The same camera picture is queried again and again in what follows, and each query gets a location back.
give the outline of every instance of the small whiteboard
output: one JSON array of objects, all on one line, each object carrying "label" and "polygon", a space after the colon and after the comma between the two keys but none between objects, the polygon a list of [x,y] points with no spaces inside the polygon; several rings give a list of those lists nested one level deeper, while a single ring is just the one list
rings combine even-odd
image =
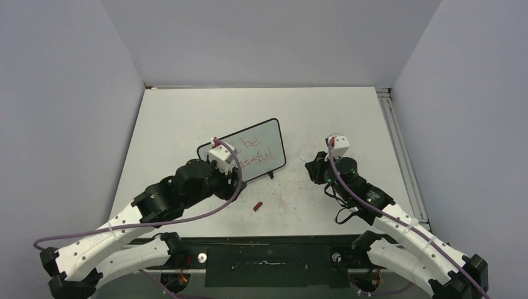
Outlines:
[{"label": "small whiteboard", "polygon": [[[220,140],[227,142],[237,150],[245,182],[266,173],[272,173],[286,164],[284,144],[279,121],[276,118],[257,123],[249,128],[229,134]],[[200,145],[198,157],[207,159],[211,144]]]}]

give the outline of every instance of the red marker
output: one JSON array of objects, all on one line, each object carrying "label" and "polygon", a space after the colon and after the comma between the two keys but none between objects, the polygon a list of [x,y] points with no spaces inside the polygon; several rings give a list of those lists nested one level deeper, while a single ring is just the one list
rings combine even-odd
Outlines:
[{"label": "red marker", "polygon": [[258,204],[256,204],[256,205],[253,207],[253,211],[256,212],[260,206],[262,206],[262,202],[261,202],[261,201],[259,201]]}]

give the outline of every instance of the be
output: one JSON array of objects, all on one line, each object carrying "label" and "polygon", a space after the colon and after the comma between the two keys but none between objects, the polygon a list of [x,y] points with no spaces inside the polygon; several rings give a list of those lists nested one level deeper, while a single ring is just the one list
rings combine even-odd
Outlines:
[{"label": "be", "polygon": [[255,147],[255,146],[257,146],[257,145],[260,144],[260,142],[258,142],[258,140],[257,140],[256,138],[253,138],[253,139],[251,140],[251,142],[249,142],[249,141],[244,141],[243,138],[241,138],[240,141],[242,141],[242,143],[246,146],[246,148],[249,148],[250,146],[251,146],[251,147]]}]

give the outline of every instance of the white table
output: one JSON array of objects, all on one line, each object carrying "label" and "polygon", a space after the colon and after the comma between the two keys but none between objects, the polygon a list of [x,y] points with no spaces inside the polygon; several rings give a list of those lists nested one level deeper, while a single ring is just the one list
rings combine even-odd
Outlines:
[{"label": "white table", "polygon": [[[275,178],[258,178],[239,199],[208,218],[166,225],[157,232],[182,237],[247,237],[362,234],[372,230],[362,219],[334,223],[340,207],[313,184],[298,155],[312,160],[325,151],[324,138],[344,133],[347,156],[359,174],[391,195],[412,214],[376,92],[372,87],[157,89],[145,91],[111,216],[150,184],[173,175],[196,148],[212,136],[224,136],[269,118],[280,121],[286,166]],[[253,206],[262,201],[256,212]],[[223,201],[208,198],[185,211],[190,217]]]}]

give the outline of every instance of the cable tie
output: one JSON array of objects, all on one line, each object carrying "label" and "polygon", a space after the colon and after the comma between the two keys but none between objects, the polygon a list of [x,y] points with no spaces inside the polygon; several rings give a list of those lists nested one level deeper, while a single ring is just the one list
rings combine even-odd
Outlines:
[{"label": "cable tie", "polygon": [[412,230],[413,227],[415,227],[420,221],[416,218],[413,218],[409,225],[403,230],[402,236],[406,235],[410,230]]},{"label": "cable tie", "polygon": [[108,231],[114,236],[115,240],[118,240],[115,230],[112,229],[111,219],[108,221]]},{"label": "cable tie", "polygon": [[423,247],[423,249],[422,249],[423,254],[425,254],[425,250],[427,249],[427,247],[429,247],[431,245],[431,243],[433,243],[434,240],[436,240],[436,236],[435,235],[433,237],[431,237],[431,239],[429,239],[427,244],[425,244],[425,246]]}]

